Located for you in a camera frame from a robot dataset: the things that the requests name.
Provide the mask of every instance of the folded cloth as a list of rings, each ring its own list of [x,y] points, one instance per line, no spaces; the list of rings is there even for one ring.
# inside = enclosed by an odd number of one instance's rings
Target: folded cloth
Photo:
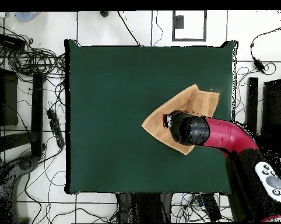
[[[181,110],[187,111],[194,116],[212,117],[216,110],[218,99],[219,93],[200,91],[197,85],[194,84],[152,112],[143,122],[142,127],[160,142],[187,155],[193,150],[194,145],[185,146],[174,141],[170,130],[163,127],[163,114]]]

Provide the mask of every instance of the black frame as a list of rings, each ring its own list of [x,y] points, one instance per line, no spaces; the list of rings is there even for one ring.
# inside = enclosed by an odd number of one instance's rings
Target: black frame
[[[172,31],[172,41],[203,41],[206,42],[207,38],[207,11],[204,10],[204,21],[203,21],[203,38],[175,38],[176,21],[179,16],[175,15],[175,10],[173,10],[173,31]]]

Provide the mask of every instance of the power adapter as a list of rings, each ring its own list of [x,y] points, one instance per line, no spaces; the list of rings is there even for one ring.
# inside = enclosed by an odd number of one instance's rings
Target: power adapter
[[[254,60],[254,65],[256,66],[256,68],[259,71],[264,73],[265,66],[262,64],[262,62],[259,59],[256,59],[256,58],[253,58],[253,60]]]

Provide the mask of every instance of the green tabletop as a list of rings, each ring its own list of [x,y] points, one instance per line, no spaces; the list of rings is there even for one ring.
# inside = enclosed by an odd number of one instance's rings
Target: green tabletop
[[[235,42],[222,48],[65,45],[71,97],[66,191],[230,193],[221,152],[196,146],[185,156],[141,125],[193,84],[220,93],[213,117],[230,120]]]

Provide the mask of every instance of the power strip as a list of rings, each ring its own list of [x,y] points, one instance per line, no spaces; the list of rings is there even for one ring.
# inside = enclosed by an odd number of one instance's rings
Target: power strip
[[[63,148],[65,146],[65,141],[62,136],[61,128],[59,127],[59,121],[56,113],[54,110],[48,110],[47,117],[50,120],[50,128],[52,130],[52,133],[55,136],[55,139],[57,140],[57,145],[59,148]]]

